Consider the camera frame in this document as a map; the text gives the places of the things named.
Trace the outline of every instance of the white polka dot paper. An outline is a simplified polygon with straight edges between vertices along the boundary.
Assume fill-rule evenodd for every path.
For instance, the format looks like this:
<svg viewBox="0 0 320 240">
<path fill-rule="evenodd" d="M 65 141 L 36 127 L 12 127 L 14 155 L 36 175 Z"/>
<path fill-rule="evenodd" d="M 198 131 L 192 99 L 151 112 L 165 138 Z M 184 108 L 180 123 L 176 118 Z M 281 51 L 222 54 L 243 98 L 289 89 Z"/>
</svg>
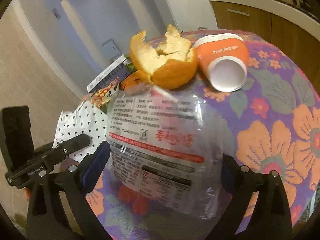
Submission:
<svg viewBox="0 0 320 240">
<path fill-rule="evenodd" d="M 106 140 L 107 115 L 89 101 L 83 101 L 73 113 L 61 113 L 52 147 L 82 133 L 90 136 L 91 143 L 68 155 L 77 162 L 81 162 L 86 155 L 93 154 L 100 143 Z"/>
</svg>

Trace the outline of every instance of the white countertop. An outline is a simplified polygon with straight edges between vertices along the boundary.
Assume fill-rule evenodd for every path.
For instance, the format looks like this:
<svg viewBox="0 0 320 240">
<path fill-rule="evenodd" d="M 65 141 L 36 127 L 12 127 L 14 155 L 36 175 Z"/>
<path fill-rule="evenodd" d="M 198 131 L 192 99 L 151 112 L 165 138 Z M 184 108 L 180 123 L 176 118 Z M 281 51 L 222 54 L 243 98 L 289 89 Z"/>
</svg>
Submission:
<svg viewBox="0 0 320 240">
<path fill-rule="evenodd" d="M 320 24 L 305 13 L 276 0 L 210 0 L 247 5 L 278 15 L 307 31 L 320 41 Z"/>
</svg>

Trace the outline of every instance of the white cup rim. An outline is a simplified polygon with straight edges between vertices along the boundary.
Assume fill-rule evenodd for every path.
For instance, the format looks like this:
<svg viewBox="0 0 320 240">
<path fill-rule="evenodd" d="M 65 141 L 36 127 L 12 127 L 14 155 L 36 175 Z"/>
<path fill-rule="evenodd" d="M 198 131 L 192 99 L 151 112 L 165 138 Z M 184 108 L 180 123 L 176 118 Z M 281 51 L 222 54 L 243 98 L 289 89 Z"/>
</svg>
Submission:
<svg viewBox="0 0 320 240">
<path fill-rule="evenodd" d="M 225 86 L 221 86 L 221 85 L 215 84 L 215 82 L 211 78 L 211 73 L 212 73 L 212 70 L 214 69 L 214 67 L 217 65 L 217 63 L 221 62 L 222 60 L 232 60 L 232 61 L 238 63 L 239 66 L 242 68 L 242 70 L 244 71 L 244 78 L 243 78 L 243 80 L 241 80 L 241 85 L 240 86 L 230 86 L 230 85 L 227 85 L 227 84 Z M 208 79 L 209 79 L 211 85 L 216 90 L 221 91 L 221 92 L 233 92 L 233 91 L 236 91 L 236 90 L 238 90 L 238 89 L 243 87 L 243 85 L 245 84 L 245 82 L 247 80 L 248 71 L 247 71 L 247 67 L 244 64 L 244 62 L 242 60 L 240 60 L 239 58 L 233 57 L 233 56 L 223 56 L 223 57 L 216 58 L 214 61 L 212 61 L 209 64 L 208 73 L 209 73 L 209 78 Z"/>
<path fill-rule="evenodd" d="M 244 41 L 239 35 L 236 35 L 236 34 L 233 34 L 233 33 L 212 34 L 212 35 L 204 36 L 204 37 L 200 38 L 199 40 L 197 40 L 195 42 L 195 44 L 193 45 L 193 47 L 197 48 L 200 45 L 208 43 L 208 42 L 222 41 L 222 40 L 232 39 L 232 38 Z"/>
</svg>

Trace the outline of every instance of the orange and white cup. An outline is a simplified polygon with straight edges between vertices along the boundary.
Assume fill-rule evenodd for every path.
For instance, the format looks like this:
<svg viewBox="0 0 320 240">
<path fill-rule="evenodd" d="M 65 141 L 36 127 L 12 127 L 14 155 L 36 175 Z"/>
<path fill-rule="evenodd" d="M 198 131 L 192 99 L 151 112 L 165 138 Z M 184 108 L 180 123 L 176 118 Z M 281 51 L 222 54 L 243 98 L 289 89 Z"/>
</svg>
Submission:
<svg viewBox="0 0 320 240">
<path fill-rule="evenodd" d="M 249 51 L 240 36 L 208 35 L 197 40 L 194 47 L 202 71 L 216 90 L 232 92 L 245 84 Z"/>
</svg>

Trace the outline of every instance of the table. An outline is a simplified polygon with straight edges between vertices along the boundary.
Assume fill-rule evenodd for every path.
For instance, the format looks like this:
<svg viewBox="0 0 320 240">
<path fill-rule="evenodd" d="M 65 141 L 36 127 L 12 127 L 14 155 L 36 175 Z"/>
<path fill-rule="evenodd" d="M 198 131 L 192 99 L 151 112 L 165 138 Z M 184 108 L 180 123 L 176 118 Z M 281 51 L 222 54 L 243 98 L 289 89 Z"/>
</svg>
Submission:
<svg viewBox="0 0 320 240">
<path fill-rule="evenodd" d="M 232 93 L 218 92 L 197 73 L 180 92 L 197 94 L 218 110 L 225 154 L 255 172 L 279 172 L 294 225 L 320 178 L 320 98 L 292 60 L 253 33 L 201 31 L 182 36 L 194 43 L 203 36 L 225 32 L 240 35 L 249 49 L 244 87 Z M 163 39 L 150 43 L 157 46 Z M 257 196 L 252 195 L 238 232 L 245 229 Z M 231 195 L 222 192 L 220 197 L 224 200 L 221 214 Z M 86 198 L 117 240 L 204 239 L 218 219 L 198 220 L 166 208 L 128 189 L 107 169 Z"/>
</svg>

